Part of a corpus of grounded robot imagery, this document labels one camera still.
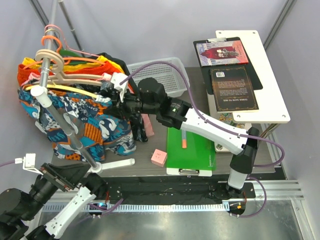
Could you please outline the colourful patterned shorts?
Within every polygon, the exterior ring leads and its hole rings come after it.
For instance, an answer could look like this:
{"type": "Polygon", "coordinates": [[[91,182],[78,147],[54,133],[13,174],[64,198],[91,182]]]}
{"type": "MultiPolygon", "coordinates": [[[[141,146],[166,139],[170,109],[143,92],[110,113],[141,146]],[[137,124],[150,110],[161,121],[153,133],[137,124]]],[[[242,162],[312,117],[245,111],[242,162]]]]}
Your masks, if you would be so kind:
{"type": "MultiPolygon", "coordinates": [[[[52,142],[54,154],[60,159],[84,161],[84,155],[31,92],[23,87],[17,92],[24,110],[52,142]]],[[[53,89],[47,94],[94,161],[104,161],[107,151],[127,156],[136,150],[130,122],[107,114],[107,109],[112,105],[110,98],[53,89]]]]}

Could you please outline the yellow clothes hanger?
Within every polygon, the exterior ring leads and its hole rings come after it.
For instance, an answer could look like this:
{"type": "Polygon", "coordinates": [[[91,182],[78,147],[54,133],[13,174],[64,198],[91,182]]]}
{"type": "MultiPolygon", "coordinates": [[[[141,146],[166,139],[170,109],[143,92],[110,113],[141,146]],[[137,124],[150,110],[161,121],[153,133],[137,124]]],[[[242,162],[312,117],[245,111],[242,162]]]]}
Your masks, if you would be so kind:
{"type": "Polygon", "coordinates": [[[32,94],[35,92],[36,96],[46,94],[47,96],[58,96],[58,97],[70,97],[70,98],[85,98],[94,99],[98,98],[98,95],[83,89],[79,89],[71,86],[64,85],[53,85],[49,84],[47,87],[27,84],[18,89],[19,92],[26,92],[32,94]]]}

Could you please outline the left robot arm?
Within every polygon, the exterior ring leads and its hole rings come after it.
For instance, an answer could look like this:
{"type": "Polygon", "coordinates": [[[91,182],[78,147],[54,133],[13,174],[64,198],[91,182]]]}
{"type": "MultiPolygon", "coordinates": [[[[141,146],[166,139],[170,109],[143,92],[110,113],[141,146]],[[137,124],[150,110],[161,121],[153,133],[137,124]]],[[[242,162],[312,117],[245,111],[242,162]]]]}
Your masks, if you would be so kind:
{"type": "Polygon", "coordinates": [[[56,166],[44,163],[29,192],[9,188],[0,194],[0,238],[2,240],[59,240],[70,223],[92,200],[102,199],[107,183],[89,173],[88,163],[56,166]],[[31,221],[57,190],[64,192],[79,187],[70,202],[49,222],[28,232],[31,221]]]}

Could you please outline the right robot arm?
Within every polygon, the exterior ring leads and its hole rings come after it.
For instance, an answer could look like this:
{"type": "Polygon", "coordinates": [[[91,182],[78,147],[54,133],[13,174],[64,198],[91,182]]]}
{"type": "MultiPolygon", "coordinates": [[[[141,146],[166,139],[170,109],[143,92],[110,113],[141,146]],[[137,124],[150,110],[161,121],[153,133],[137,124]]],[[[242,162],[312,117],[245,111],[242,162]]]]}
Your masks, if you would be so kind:
{"type": "Polygon", "coordinates": [[[233,198],[244,191],[247,177],[252,173],[258,151],[259,131],[233,127],[199,111],[194,102],[169,97],[164,86],[154,78],[141,80],[136,93],[128,90],[128,77],[122,73],[111,77],[114,116],[126,119],[134,114],[154,115],[163,126],[200,135],[227,148],[232,154],[226,193],[233,198]]]}

